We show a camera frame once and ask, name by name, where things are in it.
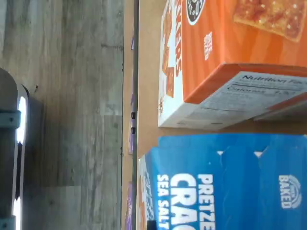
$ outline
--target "cracker box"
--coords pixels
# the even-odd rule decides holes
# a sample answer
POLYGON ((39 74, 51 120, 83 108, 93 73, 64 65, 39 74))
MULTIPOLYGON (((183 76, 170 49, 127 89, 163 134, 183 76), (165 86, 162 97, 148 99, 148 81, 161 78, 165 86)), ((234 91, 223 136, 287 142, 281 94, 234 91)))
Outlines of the cracker box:
POLYGON ((137 230, 304 230, 307 138, 163 137, 139 160, 137 230))
POLYGON ((307 99, 306 0, 168 0, 158 125, 218 130, 307 99))

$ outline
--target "nutrition facts label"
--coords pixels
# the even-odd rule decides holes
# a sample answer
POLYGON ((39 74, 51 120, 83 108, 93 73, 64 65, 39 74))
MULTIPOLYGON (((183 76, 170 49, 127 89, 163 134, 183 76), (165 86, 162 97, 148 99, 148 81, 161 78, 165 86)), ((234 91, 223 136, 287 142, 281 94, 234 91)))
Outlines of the nutrition facts label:
POLYGON ((239 72, 204 100, 188 119, 244 120, 307 92, 307 78, 239 72))

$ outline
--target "orange packaging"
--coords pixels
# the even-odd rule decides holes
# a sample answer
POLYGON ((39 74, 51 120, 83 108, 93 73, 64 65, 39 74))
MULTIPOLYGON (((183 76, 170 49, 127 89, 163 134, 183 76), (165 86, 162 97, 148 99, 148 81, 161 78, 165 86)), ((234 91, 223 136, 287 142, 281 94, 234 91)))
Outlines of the orange packaging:
POLYGON ((168 0, 159 126, 218 130, 305 101, 306 12, 307 0, 168 0))

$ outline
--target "black logo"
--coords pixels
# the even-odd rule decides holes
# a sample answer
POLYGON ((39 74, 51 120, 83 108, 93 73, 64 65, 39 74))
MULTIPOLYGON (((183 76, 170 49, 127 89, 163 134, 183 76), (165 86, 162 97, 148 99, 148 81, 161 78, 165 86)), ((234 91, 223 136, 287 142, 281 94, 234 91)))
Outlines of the black logo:
POLYGON ((206 0, 187 0, 187 15, 191 25, 197 22, 205 2, 206 0))

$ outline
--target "floor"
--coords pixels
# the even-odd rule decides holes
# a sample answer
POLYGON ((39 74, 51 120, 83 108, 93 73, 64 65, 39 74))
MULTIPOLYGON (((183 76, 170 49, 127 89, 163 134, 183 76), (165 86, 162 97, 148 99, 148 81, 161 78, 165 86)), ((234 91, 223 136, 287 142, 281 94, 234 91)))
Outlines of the floor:
POLYGON ((32 97, 24 230, 120 229, 123 0, 7 0, 5 18, 0 67, 32 97))

